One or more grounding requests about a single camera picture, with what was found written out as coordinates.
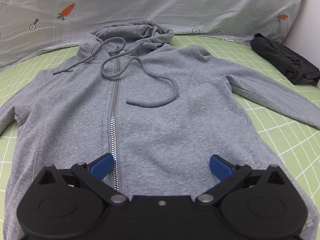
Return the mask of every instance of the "bed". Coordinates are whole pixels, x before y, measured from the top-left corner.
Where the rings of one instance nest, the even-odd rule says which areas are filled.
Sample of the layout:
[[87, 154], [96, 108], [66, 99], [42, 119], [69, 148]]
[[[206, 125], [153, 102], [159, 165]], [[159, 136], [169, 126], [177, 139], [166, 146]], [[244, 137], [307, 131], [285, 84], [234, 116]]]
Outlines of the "bed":
[[79, 43], [115, 23], [152, 20], [175, 34], [249, 44], [283, 41], [301, 0], [0, 0], [0, 69], [50, 46]]
[[[285, 76], [249, 46], [216, 38], [176, 35], [171, 45], [183, 48], [196, 44], [213, 56], [255, 69], [297, 91], [320, 106], [320, 91], [311, 85], [292, 85]], [[23, 61], [0, 73], [0, 105], [29, 83], [40, 70], [55, 68], [76, 54], [78, 47], [55, 49]], [[237, 94], [236, 100], [250, 116], [260, 137], [278, 154], [291, 174], [320, 209], [320, 133], [315, 127], [295, 121]], [[0, 227], [4, 217], [4, 194], [11, 171], [18, 125], [10, 124], [0, 135]]]

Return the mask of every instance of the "gray hoodie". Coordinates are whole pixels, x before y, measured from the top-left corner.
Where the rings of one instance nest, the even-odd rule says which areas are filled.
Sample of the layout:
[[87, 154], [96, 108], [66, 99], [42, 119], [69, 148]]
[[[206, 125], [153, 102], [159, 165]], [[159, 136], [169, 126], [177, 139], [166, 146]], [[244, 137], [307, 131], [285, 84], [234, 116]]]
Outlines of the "gray hoodie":
[[315, 205], [260, 139], [232, 91], [317, 128], [320, 109], [200, 46], [175, 49], [172, 38], [172, 30], [149, 21], [101, 28], [84, 37], [76, 56], [40, 71], [0, 108], [0, 132], [14, 120], [20, 125], [4, 239], [23, 235], [16, 208], [43, 165], [69, 168], [106, 152], [115, 166], [105, 182], [129, 197], [195, 198], [219, 182], [209, 170], [213, 154], [254, 169], [277, 163], [308, 206], [302, 237], [316, 239]]

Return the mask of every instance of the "wall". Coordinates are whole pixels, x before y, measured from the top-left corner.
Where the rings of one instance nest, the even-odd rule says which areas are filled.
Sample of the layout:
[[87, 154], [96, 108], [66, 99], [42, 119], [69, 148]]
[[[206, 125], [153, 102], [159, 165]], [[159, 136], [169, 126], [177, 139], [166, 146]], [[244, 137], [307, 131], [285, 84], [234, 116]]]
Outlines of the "wall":
[[320, 68], [320, 0], [302, 1], [296, 21], [283, 44]]

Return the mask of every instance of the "carrot print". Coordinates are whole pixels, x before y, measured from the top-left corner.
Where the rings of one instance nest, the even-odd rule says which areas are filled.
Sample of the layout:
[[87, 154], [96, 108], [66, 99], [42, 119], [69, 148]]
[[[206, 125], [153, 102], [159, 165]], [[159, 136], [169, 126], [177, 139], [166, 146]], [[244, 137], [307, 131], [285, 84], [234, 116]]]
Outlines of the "carrot print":
[[284, 14], [279, 14], [278, 16], [277, 16], [277, 18], [279, 19], [279, 21], [284, 21], [285, 19], [287, 19], [287, 15], [284, 15]]
[[62, 21], [64, 21], [64, 18], [71, 13], [74, 6], [75, 6], [75, 4], [73, 3], [73, 4], [69, 5], [67, 8], [65, 8], [61, 13], [59, 13], [59, 16], [57, 17], [57, 19], [62, 18]]

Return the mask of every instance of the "green grid mat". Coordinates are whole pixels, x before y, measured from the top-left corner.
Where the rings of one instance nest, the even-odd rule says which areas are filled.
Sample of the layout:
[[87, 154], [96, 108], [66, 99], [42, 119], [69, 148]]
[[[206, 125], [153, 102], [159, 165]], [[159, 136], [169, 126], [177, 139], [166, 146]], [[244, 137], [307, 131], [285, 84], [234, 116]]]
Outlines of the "green grid mat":
[[[213, 56], [221, 57], [255, 69], [281, 84], [297, 91], [320, 106], [320, 91], [311, 85], [292, 85], [269, 62], [258, 56], [249, 46], [203, 36], [176, 35], [171, 45], [184, 48], [196, 44]], [[39, 72], [55, 68], [76, 54], [78, 47], [46, 52], [0, 73], [0, 105], [29, 83]], [[298, 183], [320, 210], [320, 133], [315, 127], [283, 116], [248, 99], [234, 94], [250, 116], [260, 137], [278, 154]], [[4, 193], [9, 179], [18, 125], [9, 125], [0, 135], [0, 221], [4, 217]]]

